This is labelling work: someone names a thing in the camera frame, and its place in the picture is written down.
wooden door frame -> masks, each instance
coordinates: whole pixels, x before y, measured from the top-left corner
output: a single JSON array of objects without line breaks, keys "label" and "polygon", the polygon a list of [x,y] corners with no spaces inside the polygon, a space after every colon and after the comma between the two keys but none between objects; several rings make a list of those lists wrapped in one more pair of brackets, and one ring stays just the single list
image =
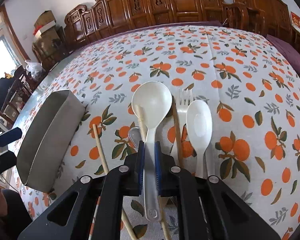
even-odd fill
[{"label": "wooden door frame", "polygon": [[16,46],[17,50],[19,51],[20,55],[22,56],[23,60],[30,60],[28,54],[26,53],[26,51],[24,50],[24,48],[22,47],[16,33],[14,32],[13,28],[12,28],[12,25],[11,25],[11,22],[9,20],[9,17],[8,17],[8,14],[7,14],[7,10],[6,10],[6,7],[4,4],[2,4],[0,6],[0,15],[2,17],[2,20],[4,21],[7,29],[8,29],[8,32],[10,34],[10,37],[14,43],[14,45]]}]

cable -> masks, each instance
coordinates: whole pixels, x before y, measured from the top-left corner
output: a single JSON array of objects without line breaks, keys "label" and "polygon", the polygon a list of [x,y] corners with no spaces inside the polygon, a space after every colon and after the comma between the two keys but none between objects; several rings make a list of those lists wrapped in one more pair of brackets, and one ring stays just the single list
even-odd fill
[{"label": "cable", "polygon": [[5,182],[9,184],[10,187],[12,187],[16,192],[19,193],[19,191],[17,191],[13,186],[11,186],[11,184],[4,178],[4,176],[2,175],[2,173],[0,175],[5,180]]}]

window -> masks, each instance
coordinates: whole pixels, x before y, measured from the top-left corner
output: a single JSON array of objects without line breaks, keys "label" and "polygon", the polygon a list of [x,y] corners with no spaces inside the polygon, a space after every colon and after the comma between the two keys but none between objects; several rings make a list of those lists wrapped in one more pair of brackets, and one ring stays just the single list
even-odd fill
[{"label": "window", "polygon": [[0,37],[0,78],[4,73],[13,74],[13,71],[20,65],[4,35]]}]

gray container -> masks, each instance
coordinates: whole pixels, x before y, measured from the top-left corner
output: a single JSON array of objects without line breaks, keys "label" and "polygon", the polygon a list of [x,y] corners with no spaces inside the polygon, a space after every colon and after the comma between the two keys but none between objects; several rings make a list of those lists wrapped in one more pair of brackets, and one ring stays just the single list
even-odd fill
[{"label": "gray container", "polygon": [[17,156],[23,185],[49,192],[85,108],[69,90],[51,93],[33,119]]}]

silver screw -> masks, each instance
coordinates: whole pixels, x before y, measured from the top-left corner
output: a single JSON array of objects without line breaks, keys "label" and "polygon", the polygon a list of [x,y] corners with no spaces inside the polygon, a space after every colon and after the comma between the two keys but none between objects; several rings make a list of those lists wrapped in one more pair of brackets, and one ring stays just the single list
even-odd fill
[{"label": "silver screw", "polygon": [[121,171],[121,172],[126,172],[128,170],[129,170],[128,166],[122,165],[122,166],[119,167],[119,171]]},{"label": "silver screw", "polygon": [[86,183],[90,182],[90,180],[91,180],[91,178],[89,176],[83,176],[80,179],[81,183],[83,183],[83,184],[86,184]]},{"label": "silver screw", "polygon": [[211,176],[211,177],[209,177],[209,181],[211,183],[218,183],[219,182],[219,178],[217,176]]},{"label": "silver screw", "polygon": [[179,173],[179,172],[181,171],[181,169],[180,169],[180,167],[178,167],[178,166],[173,166],[173,167],[171,167],[171,171],[172,171],[173,173]]}]

